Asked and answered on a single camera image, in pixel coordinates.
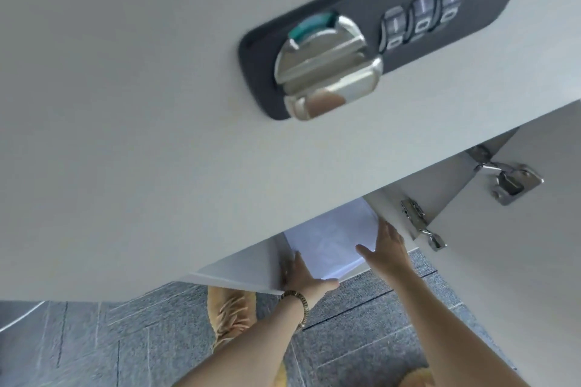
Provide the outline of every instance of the person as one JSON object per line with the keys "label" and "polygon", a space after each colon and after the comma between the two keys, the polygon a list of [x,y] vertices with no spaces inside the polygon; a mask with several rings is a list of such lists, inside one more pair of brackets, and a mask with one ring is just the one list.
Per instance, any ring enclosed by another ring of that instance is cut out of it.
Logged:
{"label": "person", "polygon": [[[527,383],[432,294],[414,271],[397,230],[380,220],[375,251],[357,252],[401,300],[415,327],[429,368],[406,376],[405,387],[527,387]],[[339,287],[338,280],[311,276],[296,253],[284,296],[272,313],[256,321],[256,295],[208,288],[208,315],[216,334],[214,353],[174,387],[283,387],[282,358],[309,308]]]}

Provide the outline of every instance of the person's left hand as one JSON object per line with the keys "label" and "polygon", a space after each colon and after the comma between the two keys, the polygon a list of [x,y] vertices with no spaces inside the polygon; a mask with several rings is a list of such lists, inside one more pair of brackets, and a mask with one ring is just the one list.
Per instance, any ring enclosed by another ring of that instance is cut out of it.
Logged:
{"label": "person's left hand", "polygon": [[307,299],[309,309],[312,309],[328,291],[338,287],[339,281],[336,278],[328,280],[313,278],[300,252],[296,252],[294,261],[290,265],[289,278],[286,285],[287,291],[293,290],[301,293]]}

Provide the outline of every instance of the metal hinge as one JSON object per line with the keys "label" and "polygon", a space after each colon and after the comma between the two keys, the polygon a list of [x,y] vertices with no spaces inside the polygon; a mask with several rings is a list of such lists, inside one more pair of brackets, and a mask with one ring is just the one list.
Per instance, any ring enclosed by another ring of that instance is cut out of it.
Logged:
{"label": "metal hinge", "polygon": [[407,216],[415,229],[417,229],[421,234],[428,236],[428,244],[434,251],[440,251],[448,246],[439,235],[428,229],[428,223],[425,219],[426,215],[415,200],[405,199],[401,204],[402,212]]}
{"label": "metal hinge", "polygon": [[491,193],[501,205],[511,204],[544,182],[544,179],[527,165],[513,167],[493,162],[490,151],[482,144],[466,150],[466,153],[478,163],[475,171],[496,177]]}

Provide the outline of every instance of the white cable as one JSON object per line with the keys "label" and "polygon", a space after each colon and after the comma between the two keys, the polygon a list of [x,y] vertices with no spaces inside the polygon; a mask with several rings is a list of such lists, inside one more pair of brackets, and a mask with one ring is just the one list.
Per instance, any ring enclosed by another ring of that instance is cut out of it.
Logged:
{"label": "white cable", "polygon": [[0,332],[4,332],[6,329],[8,329],[9,327],[15,325],[16,323],[18,323],[20,320],[28,317],[30,314],[32,314],[32,312],[34,312],[35,310],[37,310],[39,307],[42,306],[44,302],[40,302],[39,304],[37,304],[36,306],[34,306],[31,310],[29,310],[28,312],[26,312],[24,315],[21,315],[20,317],[18,317],[17,319],[15,319],[14,321],[12,321],[11,323],[8,323],[7,325],[5,325],[4,327],[0,328]]}

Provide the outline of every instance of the forearm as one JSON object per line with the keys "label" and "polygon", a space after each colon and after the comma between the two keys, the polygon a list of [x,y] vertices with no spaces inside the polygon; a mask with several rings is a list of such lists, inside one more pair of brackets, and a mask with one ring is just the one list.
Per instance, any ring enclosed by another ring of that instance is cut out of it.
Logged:
{"label": "forearm", "polygon": [[303,305],[283,299],[272,314],[221,347],[174,387],[271,387]]}
{"label": "forearm", "polygon": [[527,387],[412,270],[389,284],[408,312],[438,386]]}

